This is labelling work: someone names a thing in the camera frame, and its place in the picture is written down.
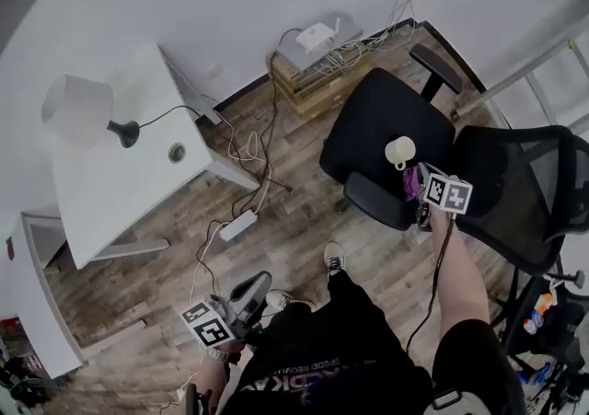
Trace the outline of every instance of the white lampshade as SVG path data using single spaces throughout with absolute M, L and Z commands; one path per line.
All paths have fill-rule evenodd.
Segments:
M 62 75 L 47 93 L 41 120 L 67 143 L 88 149 L 107 135 L 113 104 L 106 83 Z

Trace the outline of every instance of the wooden floor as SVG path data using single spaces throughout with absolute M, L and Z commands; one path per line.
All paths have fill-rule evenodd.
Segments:
M 413 40 L 450 60 L 424 29 L 418 29 Z M 411 45 L 375 52 L 371 57 L 375 65 L 421 89 L 428 73 L 408 56 Z M 475 95 L 474 87 L 465 76 L 463 79 L 461 103 Z M 239 145 L 246 144 L 252 130 L 261 132 L 268 125 L 271 93 L 266 83 L 223 111 L 236 127 Z M 454 99 L 443 87 L 433 104 L 447 114 Z M 348 256 L 348 272 L 382 307 L 404 344 L 425 315 L 431 295 L 429 236 L 414 228 L 400 233 L 354 209 L 336 215 L 332 207 L 342 187 L 321 171 L 318 158 L 339 109 L 308 122 L 301 122 L 284 99 L 279 100 L 278 109 L 271 147 L 272 177 L 294 191 L 271 185 L 256 224 L 229 244 L 218 238 L 213 242 L 206 262 L 217 276 L 218 287 L 227 292 L 254 273 L 268 270 L 274 287 L 322 305 L 328 299 L 323 247 L 338 240 Z M 491 121 L 485 110 L 478 110 L 463 122 L 485 125 Z M 204 127 L 202 133 L 210 146 L 226 152 L 227 141 L 220 135 L 230 134 L 227 126 Z M 174 194 L 130 232 L 140 238 L 167 237 L 171 247 L 160 253 L 90 262 L 76 271 L 71 256 L 64 252 L 57 263 L 63 271 L 48 280 L 81 346 L 139 319 L 147 328 L 74 372 L 50 413 L 63 413 L 65 407 L 76 414 L 158 413 L 176 400 L 176 389 L 197 370 L 200 355 L 197 342 L 178 317 L 189 300 L 194 253 L 208 223 L 214 218 L 230 220 L 231 204 L 243 193 L 238 186 L 205 174 Z M 488 290 L 506 295 L 513 268 L 474 239 L 468 240 L 468 248 Z M 195 293 L 202 295 L 210 289 L 210 276 L 201 267 Z M 414 360 L 428 369 L 438 344 L 438 325 L 436 311 L 412 344 Z

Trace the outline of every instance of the white sneaker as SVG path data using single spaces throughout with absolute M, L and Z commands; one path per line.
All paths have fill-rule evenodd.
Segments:
M 343 248 L 338 242 L 329 242 L 323 252 L 323 260 L 328 267 L 328 277 L 346 269 L 346 257 Z
M 271 289 L 266 294 L 266 303 L 277 310 L 284 310 L 291 302 L 296 302 L 296 299 L 285 291 Z

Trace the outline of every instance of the white mug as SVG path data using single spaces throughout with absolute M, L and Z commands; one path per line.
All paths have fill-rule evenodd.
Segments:
M 415 156 L 415 151 L 415 144 L 409 137 L 399 137 L 387 144 L 385 156 L 398 171 L 403 171 L 407 162 Z

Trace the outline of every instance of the black shirt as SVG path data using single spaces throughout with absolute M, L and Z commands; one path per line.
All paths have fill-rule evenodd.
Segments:
M 332 300 L 313 314 L 271 324 L 224 415 L 421 415 L 434 391 L 448 388 L 474 393 L 493 415 L 525 413 L 520 384 L 488 324 L 468 320 L 447 332 L 435 357 L 434 389 L 383 312 L 365 299 L 357 304 Z

